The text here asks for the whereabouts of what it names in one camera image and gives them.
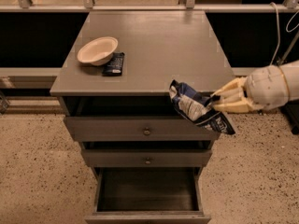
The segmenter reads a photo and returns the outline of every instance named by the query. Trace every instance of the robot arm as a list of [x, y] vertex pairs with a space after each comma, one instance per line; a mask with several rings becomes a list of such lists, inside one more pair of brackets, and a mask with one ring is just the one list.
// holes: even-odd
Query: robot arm
[[258, 68], [247, 77], [232, 80], [214, 95], [220, 96], [214, 109], [231, 113], [284, 106], [299, 100], [299, 61]]

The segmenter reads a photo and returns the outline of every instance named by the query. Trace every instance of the drawer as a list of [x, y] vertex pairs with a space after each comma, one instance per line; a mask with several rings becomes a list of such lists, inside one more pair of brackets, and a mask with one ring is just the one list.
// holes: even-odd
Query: drawer
[[92, 142], [82, 157], [90, 167], [204, 167], [212, 152], [200, 141]]
[[193, 168], [104, 168], [93, 223], [206, 224]]
[[66, 117], [75, 141], [216, 140], [218, 133], [175, 117]]

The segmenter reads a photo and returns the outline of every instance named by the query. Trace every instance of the small bowl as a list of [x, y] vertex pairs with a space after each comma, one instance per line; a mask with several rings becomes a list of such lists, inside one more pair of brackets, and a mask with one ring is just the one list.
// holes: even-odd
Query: small bowl
[[113, 51], [118, 46], [118, 40], [113, 37], [100, 37], [87, 43], [78, 52], [78, 60], [81, 63], [91, 63], [99, 66], [109, 62]]

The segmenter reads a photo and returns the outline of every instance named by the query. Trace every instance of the white cable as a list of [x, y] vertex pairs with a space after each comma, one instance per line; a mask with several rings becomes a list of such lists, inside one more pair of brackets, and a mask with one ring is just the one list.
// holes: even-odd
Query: white cable
[[277, 13], [277, 28], [278, 28], [278, 45], [277, 45], [277, 48], [274, 52], [274, 55], [272, 57], [272, 61], [270, 63], [270, 65], [273, 63], [275, 57], [277, 56], [277, 53], [278, 53], [278, 49], [279, 49], [279, 46], [280, 46], [280, 26], [279, 26], [279, 14], [278, 14], [278, 7], [275, 3], [270, 3], [270, 5], [275, 9], [276, 13]]
[[292, 31], [294, 31], [295, 29], [297, 29], [297, 27], [299, 26], [299, 22], [298, 22], [298, 24], [297, 24], [294, 28], [292, 28], [291, 30], [289, 30], [289, 25], [290, 25], [291, 21], [293, 20], [293, 18], [294, 18], [298, 13], [299, 13], [299, 10], [297, 10], [296, 13], [293, 14], [292, 17], [291, 17], [290, 20], [289, 20], [289, 22], [288, 22], [288, 24], [287, 24], [287, 26], [286, 26], [286, 31], [287, 31], [288, 33], [291, 33]]

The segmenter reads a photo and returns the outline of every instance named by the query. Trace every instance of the gray floor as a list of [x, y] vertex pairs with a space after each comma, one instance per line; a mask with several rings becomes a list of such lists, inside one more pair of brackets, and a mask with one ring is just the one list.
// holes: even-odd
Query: gray floor
[[[279, 111], [230, 115], [199, 186], [209, 224], [299, 223], [299, 136]], [[0, 116], [0, 223], [81, 224], [96, 180], [55, 105]]]

